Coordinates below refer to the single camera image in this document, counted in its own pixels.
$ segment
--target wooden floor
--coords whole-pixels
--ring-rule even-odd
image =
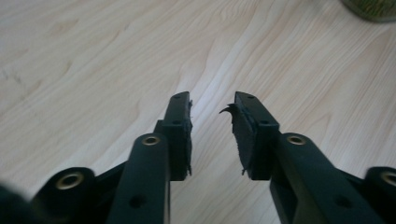
[[[125,161],[181,91],[193,175],[172,183],[173,224],[279,222],[219,115],[235,91],[340,169],[396,167],[396,23],[336,0],[0,1],[0,180],[27,199],[62,169]]]

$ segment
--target black bracket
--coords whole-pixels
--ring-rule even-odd
[[[396,170],[376,167],[364,180],[336,169],[318,147],[278,122],[253,95],[237,92],[233,116],[239,156],[253,180],[269,180],[282,223],[392,223]]]
[[[42,223],[169,223],[170,181],[191,173],[190,94],[172,96],[154,133],[104,174],[75,167],[54,175],[31,201]]]

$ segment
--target screw hole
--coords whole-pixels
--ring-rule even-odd
[[[74,172],[71,174],[67,174],[62,176],[62,178],[60,178],[58,180],[58,182],[56,182],[56,188],[57,189],[72,189],[76,186],[78,186],[82,180],[84,179],[84,175],[80,172]]]
[[[352,207],[352,202],[346,198],[345,196],[342,195],[337,195],[334,197],[334,202],[340,207],[344,208],[351,208]]]
[[[305,140],[299,136],[289,136],[288,141],[294,145],[302,146],[305,145]]]
[[[143,139],[143,144],[146,146],[153,146],[153,145],[157,145],[160,142],[160,139],[158,137],[155,136],[149,136],[145,139]]]
[[[393,172],[383,172],[381,174],[382,179],[388,184],[396,187],[396,174]]]
[[[142,207],[145,203],[147,202],[147,199],[143,195],[136,195],[132,197],[132,199],[129,201],[129,205],[132,208],[140,208]]]

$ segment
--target brass insert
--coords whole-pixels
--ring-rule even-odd
[[[154,146],[157,145],[161,140],[156,136],[149,136],[143,139],[142,143],[146,146]]]
[[[298,145],[298,146],[305,145],[305,143],[306,143],[305,139],[303,139],[302,137],[296,136],[296,135],[289,136],[287,139],[288,139],[288,142],[290,142],[294,145]]]
[[[381,174],[381,177],[383,180],[385,180],[385,182],[396,187],[396,174],[395,173],[386,171]]]
[[[71,174],[67,174],[62,176],[62,178],[60,178],[58,180],[58,182],[56,182],[56,188],[57,189],[72,189],[76,186],[78,186],[79,184],[81,184],[82,180],[84,180],[84,175],[80,172],[74,172]]]

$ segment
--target black plastic part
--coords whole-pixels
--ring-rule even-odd
[[[31,201],[48,223],[87,223],[85,214],[94,205],[94,173],[88,168],[69,168],[54,175]]]
[[[149,133],[134,142],[106,224],[169,223],[169,158],[166,137]]]
[[[37,216],[35,209],[20,195],[0,186],[0,223],[42,224],[45,221]]]
[[[396,4],[393,0],[341,0],[354,14],[367,21],[396,21]]]
[[[297,198],[292,223],[383,223],[370,204],[307,137],[284,133],[274,153]],[[285,202],[279,200],[276,204],[278,208]]]
[[[270,146],[280,135],[279,123],[255,96],[240,91],[235,94],[234,103],[223,111],[233,116],[233,134],[244,171],[252,180],[269,180]]]
[[[293,223],[297,208],[297,197],[291,189],[289,180],[276,158],[274,158],[273,164],[270,190],[276,211],[281,223]]]
[[[374,210],[388,223],[395,222],[396,169],[373,167],[362,183],[363,194]]]
[[[101,224],[106,222],[124,166],[125,162],[95,178],[94,194],[97,195],[97,200],[90,213],[85,211],[86,217],[88,217],[86,219],[89,220],[86,223]]]
[[[172,96],[165,118],[158,120],[154,130],[168,140],[172,181],[184,180],[188,173],[191,174],[191,106],[187,91]]]

